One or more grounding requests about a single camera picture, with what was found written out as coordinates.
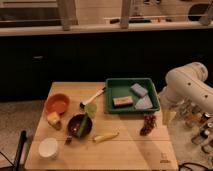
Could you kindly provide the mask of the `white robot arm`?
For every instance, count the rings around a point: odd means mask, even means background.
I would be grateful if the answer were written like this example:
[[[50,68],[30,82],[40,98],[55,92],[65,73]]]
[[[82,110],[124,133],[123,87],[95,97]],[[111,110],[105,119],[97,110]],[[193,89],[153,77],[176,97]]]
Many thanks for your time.
[[[208,70],[200,62],[174,68],[166,74],[166,86],[159,93],[164,125],[173,119],[174,108],[184,99],[191,100],[204,112],[213,114],[213,87],[205,84],[207,77]]]

